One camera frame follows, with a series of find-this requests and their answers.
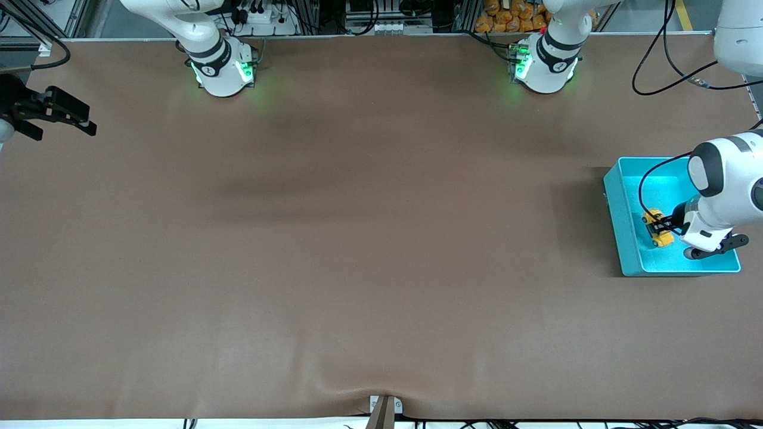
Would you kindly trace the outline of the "yellow beetle toy car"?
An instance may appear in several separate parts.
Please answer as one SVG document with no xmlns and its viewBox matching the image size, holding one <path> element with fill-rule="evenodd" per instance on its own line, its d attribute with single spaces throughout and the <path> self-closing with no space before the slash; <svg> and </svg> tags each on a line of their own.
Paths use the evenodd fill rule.
<svg viewBox="0 0 763 429">
<path fill-rule="evenodd" d="M 675 242 L 674 234 L 673 234 L 673 237 L 653 237 L 652 236 L 652 226 L 651 225 L 646 225 L 646 223 L 645 223 L 645 215 L 665 215 L 665 214 L 662 211 L 660 211 L 659 209 L 648 209 L 647 211 L 645 211 L 643 213 L 643 215 L 641 215 L 641 222 L 644 223 L 646 231 L 647 231 L 648 235 L 650 236 L 650 239 L 651 239 L 651 242 L 652 242 L 653 246 L 655 246 L 656 248 L 665 248 L 665 247 L 671 246 L 671 244 L 673 244 L 673 242 Z"/>
</svg>

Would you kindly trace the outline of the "teal plastic storage bin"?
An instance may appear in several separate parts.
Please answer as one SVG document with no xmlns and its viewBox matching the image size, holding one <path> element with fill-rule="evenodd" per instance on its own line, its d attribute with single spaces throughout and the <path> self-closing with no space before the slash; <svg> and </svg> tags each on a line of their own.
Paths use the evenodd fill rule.
<svg viewBox="0 0 763 429">
<path fill-rule="evenodd" d="M 621 157 L 603 177 L 622 274 L 644 276 L 704 276 L 742 270 L 735 250 L 704 260 L 689 260 L 687 245 L 678 238 L 667 247 L 652 244 L 641 220 L 645 209 L 669 215 L 675 206 L 697 195 L 687 173 L 687 158 L 666 163 L 652 173 L 664 157 Z"/>
</svg>

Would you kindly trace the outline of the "white power strip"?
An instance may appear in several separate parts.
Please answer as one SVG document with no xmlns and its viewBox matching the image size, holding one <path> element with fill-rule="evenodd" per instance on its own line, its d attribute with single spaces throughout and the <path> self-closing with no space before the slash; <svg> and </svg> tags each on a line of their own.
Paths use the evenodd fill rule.
<svg viewBox="0 0 763 429">
<path fill-rule="evenodd" d="M 236 36 L 297 36 L 302 27 L 293 7 L 284 3 L 263 5 L 264 12 L 248 12 L 245 23 L 234 24 L 228 17 L 232 33 Z"/>
</svg>

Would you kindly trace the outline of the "orange snack packets pile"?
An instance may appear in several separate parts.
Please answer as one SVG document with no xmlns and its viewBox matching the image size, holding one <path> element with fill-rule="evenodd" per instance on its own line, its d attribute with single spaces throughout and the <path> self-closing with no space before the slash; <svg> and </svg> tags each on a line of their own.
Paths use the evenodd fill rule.
<svg viewBox="0 0 763 429">
<path fill-rule="evenodd" d="M 546 28 L 553 14 L 541 0 L 480 0 L 475 33 L 529 33 Z"/>
</svg>

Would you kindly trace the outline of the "brown table mat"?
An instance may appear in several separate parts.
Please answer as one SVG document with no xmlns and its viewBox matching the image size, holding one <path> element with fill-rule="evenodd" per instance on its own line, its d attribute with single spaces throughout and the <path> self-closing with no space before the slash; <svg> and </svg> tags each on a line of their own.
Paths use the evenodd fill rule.
<svg viewBox="0 0 763 429">
<path fill-rule="evenodd" d="M 643 97 L 645 36 L 555 95 L 468 36 L 267 43 L 215 98 L 170 41 L 71 44 L 92 108 L 0 151 L 0 420 L 763 418 L 763 227 L 742 271 L 627 278 L 603 176 L 757 119 Z"/>
</svg>

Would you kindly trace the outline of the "black and white control unit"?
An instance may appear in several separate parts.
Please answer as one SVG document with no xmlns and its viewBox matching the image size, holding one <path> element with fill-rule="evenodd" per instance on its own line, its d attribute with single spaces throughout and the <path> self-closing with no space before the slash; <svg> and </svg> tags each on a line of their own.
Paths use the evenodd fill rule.
<svg viewBox="0 0 763 429">
<path fill-rule="evenodd" d="M 434 30 L 434 0 L 342 0 L 340 24 L 351 35 L 420 35 Z"/>
</svg>

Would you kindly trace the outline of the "aluminium frame rail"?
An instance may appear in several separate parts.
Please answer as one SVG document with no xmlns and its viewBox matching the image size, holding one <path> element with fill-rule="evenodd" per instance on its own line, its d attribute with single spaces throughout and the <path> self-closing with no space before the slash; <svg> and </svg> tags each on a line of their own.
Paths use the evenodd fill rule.
<svg viewBox="0 0 763 429">
<path fill-rule="evenodd" d="M 0 49 L 50 47 L 47 35 L 84 38 L 112 0 L 0 0 Z"/>
</svg>

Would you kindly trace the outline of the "metal table clamp bracket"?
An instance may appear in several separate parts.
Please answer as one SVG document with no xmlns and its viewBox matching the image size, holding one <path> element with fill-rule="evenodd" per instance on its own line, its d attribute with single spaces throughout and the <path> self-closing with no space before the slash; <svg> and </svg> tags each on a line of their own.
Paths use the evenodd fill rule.
<svg viewBox="0 0 763 429">
<path fill-rule="evenodd" d="M 370 396 L 370 419 L 365 429 L 395 429 L 398 415 L 403 414 L 401 399 L 393 396 Z"/>
</svg>

